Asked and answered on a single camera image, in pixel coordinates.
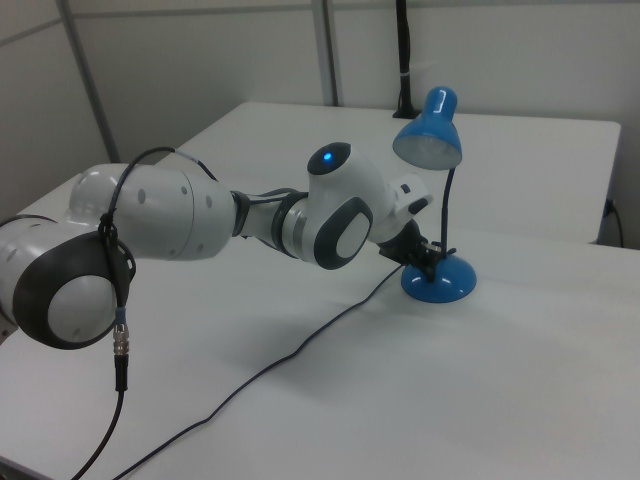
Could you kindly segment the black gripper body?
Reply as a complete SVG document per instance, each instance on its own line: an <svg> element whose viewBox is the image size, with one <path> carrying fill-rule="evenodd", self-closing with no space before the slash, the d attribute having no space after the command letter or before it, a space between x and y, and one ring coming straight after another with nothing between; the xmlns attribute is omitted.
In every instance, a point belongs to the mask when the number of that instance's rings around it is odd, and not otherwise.
<svg viewBox="0 0 640 480"><path fill-rule="evenodd" d="M410 220L392 239L378 243L379 254L401 265L424 265L425 238L415 220Z"/></svg>

